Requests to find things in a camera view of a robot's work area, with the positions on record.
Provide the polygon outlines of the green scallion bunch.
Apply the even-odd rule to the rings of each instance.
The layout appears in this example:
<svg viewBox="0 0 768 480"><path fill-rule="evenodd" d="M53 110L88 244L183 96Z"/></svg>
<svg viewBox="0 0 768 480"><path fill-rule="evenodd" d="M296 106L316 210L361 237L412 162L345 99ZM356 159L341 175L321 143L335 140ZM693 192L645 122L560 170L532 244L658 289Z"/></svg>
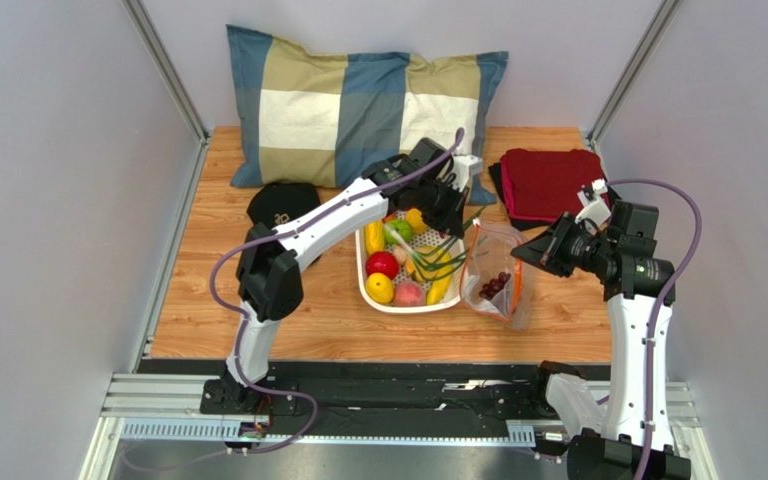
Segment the green scallion bunch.
<svg viewBox="0 0 768 480"><path fill-rule="evenodd" d="M381 238L402 266L400 276L431 283L457 274L469 251L465 241L428 226L407 235L408 217L418 219L419 214L398 211L381 221Z"/></svg>

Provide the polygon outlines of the orange yellow peach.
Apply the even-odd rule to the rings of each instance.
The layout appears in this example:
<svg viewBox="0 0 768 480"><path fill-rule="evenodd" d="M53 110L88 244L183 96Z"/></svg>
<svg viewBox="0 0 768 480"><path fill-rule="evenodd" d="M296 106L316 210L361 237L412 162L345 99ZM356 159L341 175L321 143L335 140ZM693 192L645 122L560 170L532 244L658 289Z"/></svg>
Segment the orange yellow peach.
<svg viewBox="0 0 768 480"><path fill-rule="evenodd" d="M403 265L405 274L420 283L433 280L436 274L426 269L433 257L432 250L433 247L429 245L416 248Z"/></svg>

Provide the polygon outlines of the clear zip top bag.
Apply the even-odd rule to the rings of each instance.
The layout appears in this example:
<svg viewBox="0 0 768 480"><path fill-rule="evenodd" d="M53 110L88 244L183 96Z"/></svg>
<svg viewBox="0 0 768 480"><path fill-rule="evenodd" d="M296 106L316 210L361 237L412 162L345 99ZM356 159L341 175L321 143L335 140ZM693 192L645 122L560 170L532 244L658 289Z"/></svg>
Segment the clear zip top bag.
<svg viewBox="0 0 768 480"><path fill-rule="evenodd" d="M527 328L532 314L533 275L510 252L524 243L525 238L509 224L488 223L476 218L472 226L473 241L460 276L461 300L474 312L494 318L512 330L522 331ZM482 285L503 271L511 274L505 288L490 301L480 298Z"/></svg>

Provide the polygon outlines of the dark red grape bunch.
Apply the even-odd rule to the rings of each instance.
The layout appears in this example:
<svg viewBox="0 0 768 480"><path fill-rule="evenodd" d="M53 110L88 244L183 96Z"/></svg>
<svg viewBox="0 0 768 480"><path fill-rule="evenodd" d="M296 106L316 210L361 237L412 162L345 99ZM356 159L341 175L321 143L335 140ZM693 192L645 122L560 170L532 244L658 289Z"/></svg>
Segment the dark red grape bunch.
<svg viewBox="0 0 768 480"><path fill-rule="evenodd" d="M482 285L479 297L488 301L492 300L505 288L510 279L510 273L500 272L496 277L491 278Z"/></svg>

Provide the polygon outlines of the red apple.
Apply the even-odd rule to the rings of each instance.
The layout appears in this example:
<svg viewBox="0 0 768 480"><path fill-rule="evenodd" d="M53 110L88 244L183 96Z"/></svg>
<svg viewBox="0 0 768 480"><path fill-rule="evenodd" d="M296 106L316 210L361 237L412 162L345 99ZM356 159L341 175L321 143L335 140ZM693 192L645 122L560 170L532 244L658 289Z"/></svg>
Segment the red apple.
<svg viewBox="0 0 768 480"><path fill-rule="evenodd" d="M397 277L400 269L401 265L396 257L386 250L369 255L365 263L365 272L367 276L382 274L390 280Z"/></svg>

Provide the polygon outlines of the pink peach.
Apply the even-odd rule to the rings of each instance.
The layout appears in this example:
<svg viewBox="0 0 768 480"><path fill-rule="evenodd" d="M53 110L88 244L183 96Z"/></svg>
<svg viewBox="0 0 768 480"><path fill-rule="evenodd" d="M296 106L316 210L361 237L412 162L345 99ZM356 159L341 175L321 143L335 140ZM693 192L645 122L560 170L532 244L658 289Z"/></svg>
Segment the pink peach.
<svg viewBox="0 0 768 480"><path fill-rule="evenodd" d="M426 293L421 284L404 280L394 287L392 305L398 308L424 307Z"/></svg>

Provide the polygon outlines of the yellow lemon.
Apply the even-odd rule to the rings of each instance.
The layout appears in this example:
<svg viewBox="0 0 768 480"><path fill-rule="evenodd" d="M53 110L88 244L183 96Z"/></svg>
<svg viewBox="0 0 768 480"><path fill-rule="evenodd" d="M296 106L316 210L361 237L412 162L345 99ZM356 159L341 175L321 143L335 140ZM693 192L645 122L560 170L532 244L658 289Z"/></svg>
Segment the yellow lemon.
<svg viewBox="0 0 768 480"><path fill-rule="evenodd" d="M376 272L367 277L365 292L375 303L390 305L394 298L395 289L393 281L386 274Z"/></svg>

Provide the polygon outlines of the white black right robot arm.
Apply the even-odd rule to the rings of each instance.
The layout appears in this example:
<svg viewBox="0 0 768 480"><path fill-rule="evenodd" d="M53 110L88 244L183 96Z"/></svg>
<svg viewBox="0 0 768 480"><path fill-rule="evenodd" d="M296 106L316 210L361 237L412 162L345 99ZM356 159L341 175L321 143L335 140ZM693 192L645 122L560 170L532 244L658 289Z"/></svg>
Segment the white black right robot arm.
<svg viewBox="0 0 768 480"><path fill-rule="evenodd" d="M585 380L548 376L545 399L570 436L570 479L689 479L692 463L675 450L666 394L667 332L672 318L673 264L658 259L659 211L625 201L607 225L565 212L512 257L558 277L592 273L604 288L610 320L610 391L604 404Z"/></svg>

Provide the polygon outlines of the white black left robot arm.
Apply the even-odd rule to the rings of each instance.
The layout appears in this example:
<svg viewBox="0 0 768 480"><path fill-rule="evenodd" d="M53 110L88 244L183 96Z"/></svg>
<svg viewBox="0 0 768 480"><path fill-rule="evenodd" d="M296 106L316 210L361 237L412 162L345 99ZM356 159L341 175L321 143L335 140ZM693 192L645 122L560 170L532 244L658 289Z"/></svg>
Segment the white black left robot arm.
<svg viewBox="0 0 768 480"><path fill-rule="evenodd" d="M479 157L423 138L410 153L371 164L339 195L300 218L273 228L253 226L209 277L215 281L224 263L238 257L238 302L223 300L215 284L209 286L216 303L237 313L240 324L220 377L204 385L202 412L251 413L280 396L261 382L280 323L302 303L302 274L316 259L363 227L411 208L431 229L463 238L469 183L481 169Z"/></svg>

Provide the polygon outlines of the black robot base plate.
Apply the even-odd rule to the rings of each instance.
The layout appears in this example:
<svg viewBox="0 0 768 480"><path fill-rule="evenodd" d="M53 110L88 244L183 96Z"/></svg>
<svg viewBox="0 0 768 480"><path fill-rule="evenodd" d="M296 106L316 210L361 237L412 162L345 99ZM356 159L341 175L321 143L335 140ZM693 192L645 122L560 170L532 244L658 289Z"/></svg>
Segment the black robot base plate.
<svg viewBox="0 0 768 480"><path fill-rule="evenodd" d="M145 360L141 374L220 377L222 360ZM492 438L509 420L553 420L538 392L548 374L536 363L385 363L273 360L262 385L282 390L251 413L308 436Z"/></svg>

